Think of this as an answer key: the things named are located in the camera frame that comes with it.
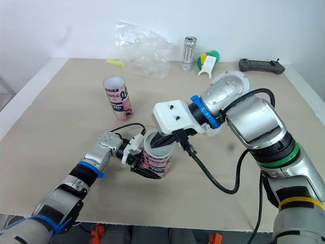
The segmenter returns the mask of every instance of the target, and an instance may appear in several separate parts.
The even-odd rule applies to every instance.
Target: yellow object
[[[207,57],[207,54],[206,53],[202,53],[201,55],[200,55],[200,58],[201,58],[201,67],[203,66],[203,64],[204,64],[204,61],[205,61],[205,58]]]
[[[297,201],[312,202],[312,203],[320,206],[325,211],[325,208],[320,201],[310,198],[310,197],[289,197],[289,198],[286,198],[279,203],[279,210],[281,210],[282,206],[285,205],[286,203],[297,202]]]
[[[106,60],[106,62],[108,62],[109,64],[120,66],[120,67],[125,66],[125,63],[123,63],[121,60],[118,60],[118,59],[109,58]]]

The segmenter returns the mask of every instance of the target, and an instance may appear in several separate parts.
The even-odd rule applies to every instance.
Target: black controller
[[[257,60],[248,60],[242,58],[239,60],[239,69],[241,72],[255,70],[255,71],[268,71],[273,72],[277,75],[282,74],[285,70],[285,67],[279,63],[279,59],[274,61],[257,61]]]

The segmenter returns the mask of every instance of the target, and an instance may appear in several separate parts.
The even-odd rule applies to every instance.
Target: blue tape
[[[198,95],[192,96],[191,100],[195,105],[197,105],[197,107],[200,109],[205,118],[207,118],[207,120],[212,125],[213,129],[217,129],[220,127],[220,124],[217,122],[215,117],[205,108],[205,106],[201,102],[201,98]]]
[[[99,178],[104,178],[105,177],[105,173],[100,172],[95,166],[91,165],[90,163],[80,161],[78,164],[88,167],[93,172],[95,172]]]
[[[64,227],[67,225],[67,223],[70,222],[70,220],[72,218],[68,219],[67,221],[65,221],[61,225],[57,225],[53,220],[51,220],[50,218],[48,218],[48,217],[46,217],[44,215],[34,215],[34,216],[29,217],[28,219],[22,219],[22,220],[19,220],[19,221],[15,222],[15,223],[11,224],[5,230],[10,229],[10,228],[14,227],[15,225],[17,225],[17,224],[19,224],[19,223],[21,223],[21,222],[23,222],[25,220],[32,220],[32,219],[43,220],[53,228],[53,234],[52,234],[52,237],[51,237],[51,239],[49,241],[49,243],[51,243],[53,238],[64,229]]]

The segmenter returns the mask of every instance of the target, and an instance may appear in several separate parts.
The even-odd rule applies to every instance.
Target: beige tabletop
[[[168,79],[154,81],[123,73],[104,60],[69,60],[1,141],[0,212],[30,215],[103,131],[141,122],[151,132],[155,130],[151,118],[155,103],[189,101],[209,86],[211,80],[205,75],[198,77],[196,69],[186,73],[179,67],[173,63]],[[235,63],[219,63],[212,77],[237,68]],[[103,79],[112,75],[126,80],[134,111],[127,122],[115,119],[102,86]],[[248,72],[247,76],[252,89],[265,87],[274,92],[276,110],[325,177],[325,128],[309,105],[284,74]],[[122,135],[139,132],[133,127]],[[196,135],[191,141],[213,175],[232,188],[237,159],[244,147],[227,125],[214,137]],[[256,224],[259,169],[250,155],[243,162],[236,195],[218,190],[178,147],[170,172],[161,180],[134,174],[117,159],[111,160],[105,173],[87,195],[79,220],[217,230],[252,230]],[[259,231],[272,231],[276,214],[277,209],[264,193]]]

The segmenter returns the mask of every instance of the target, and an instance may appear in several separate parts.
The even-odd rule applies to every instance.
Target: clear plastic bag
[[[174,46],[166,38],[134,24],[117,22],[115,44],[126,72],[157,80],[167,77]]]

